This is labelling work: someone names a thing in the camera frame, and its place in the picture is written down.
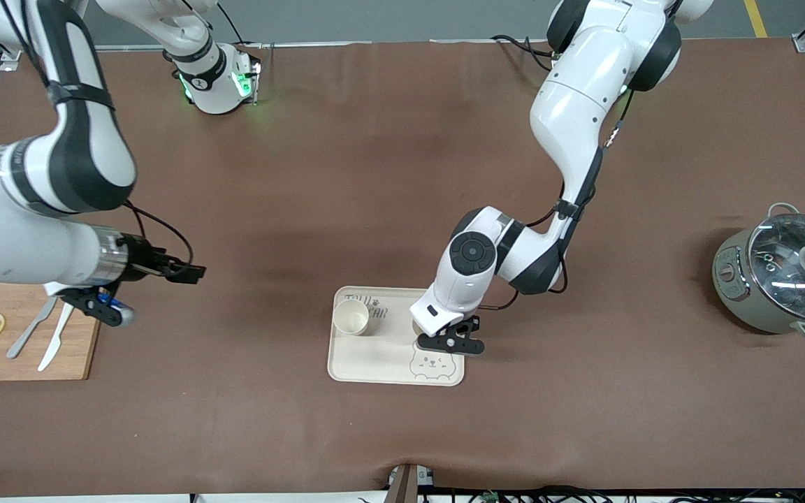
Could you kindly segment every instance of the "electric pot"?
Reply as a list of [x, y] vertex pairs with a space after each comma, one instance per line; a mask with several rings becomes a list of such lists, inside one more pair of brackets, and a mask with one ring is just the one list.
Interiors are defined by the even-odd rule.
[[[777, 207], [789, 213], [773, 214]], [[805, 335], [805, 214], [790, 204], [726, 240], [713, 260], [713, 284], [729, 311], [773, 334]]]

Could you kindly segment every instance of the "cutting board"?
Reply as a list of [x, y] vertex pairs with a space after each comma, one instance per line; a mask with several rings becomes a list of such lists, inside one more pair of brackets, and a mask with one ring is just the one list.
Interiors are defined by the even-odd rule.
[[67, 322], [55, 359], [42, 372], [36, 370], [64, 308], [61, 300], [55, 303], [51, 315], [39, 323], [19, 356], [13, 360], [6, 357], [10, 346], [29, 327], [47, 299], [40, 284], [0, 283], [0, 313], [6, 319], [6, 327], [0, 333], [0, 380], [70, 380], [86, 379], [89, 375], [99, 321], [80, 311], [74, 311]]

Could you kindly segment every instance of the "butter knife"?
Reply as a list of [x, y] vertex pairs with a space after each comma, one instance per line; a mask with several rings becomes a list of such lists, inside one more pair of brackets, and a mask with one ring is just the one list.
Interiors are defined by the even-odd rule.
[[29, 324], [29, 327], [23, 331], [23, 334], [20, 335], [20, 338], [14, 341], [14, 344], [12, 344], [8, 350], [8, 353], [6, 353], [7, 358], [12, 360], [17, 358], [18, 354], [20, 354], [20, 350], [23, 350], [23, 347], [26, 346], [29, 336], [33, 333], [33, 330], [35, 330], [36, 327], [39, 326], [39, 323], [45, 321], [45, 319], [48, 318], [48, 315], [52, 313], [52, 309], [55, 308], [55, 302], [57, 302], [57, 300], [57, 297], [48, 297], [48, 300], [45, 301], [45, 305], [42, 306], [42, 311], [36, 315], [36, 319], [34, 319], [34, 321]]
[[45, 370], [45, 367], [52, 362], [55, 354], [58, 354], [58, 350], [61, 349], [61, 332], [64, 332], [64, 326], [67, 325], [71, 312], [73, 312], [73, 305], [68, 305], [68, 303], [65, 302], [64, 308], [61, 309], [61, 318], [58, 318], [58, 326], [55, 327], [55, 333], [52, 335], [52, 341], [48, 343], [45, 356], [42, 357], [42, 362], [39, 363], [39, 368], [36, 369], [39, 372]]

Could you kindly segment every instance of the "cartoon bear face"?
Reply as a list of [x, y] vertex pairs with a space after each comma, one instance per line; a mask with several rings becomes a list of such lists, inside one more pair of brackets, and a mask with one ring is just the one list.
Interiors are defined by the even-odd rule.
[[451, 354], [424, 351], [416, 344], [412, 345], [412, 349], [415, 350], [415, 354], [412, 356], [412, 362], [409, 362], [409, 370], [416, 378], [448, 380], [456, 374], [456, 362], [453, 361]]

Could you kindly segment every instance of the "gray floor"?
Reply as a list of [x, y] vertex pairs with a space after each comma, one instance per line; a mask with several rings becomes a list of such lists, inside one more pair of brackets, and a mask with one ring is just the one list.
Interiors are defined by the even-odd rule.
[[[246, 41], [262, 43], [542, 38], [554, 0], [221, 0]], [[757, 0], [770, 37], [805, 25], [805, 0]], [[218, 41], [234, 41], [219, 10], [205, 14]], [[98, 45], [152, 45], [139, 29], [89, 1], [86, 23]], [[752, 38], [744, 0], [716, 0], [702, 19], [681, 26], [685, 38]]]

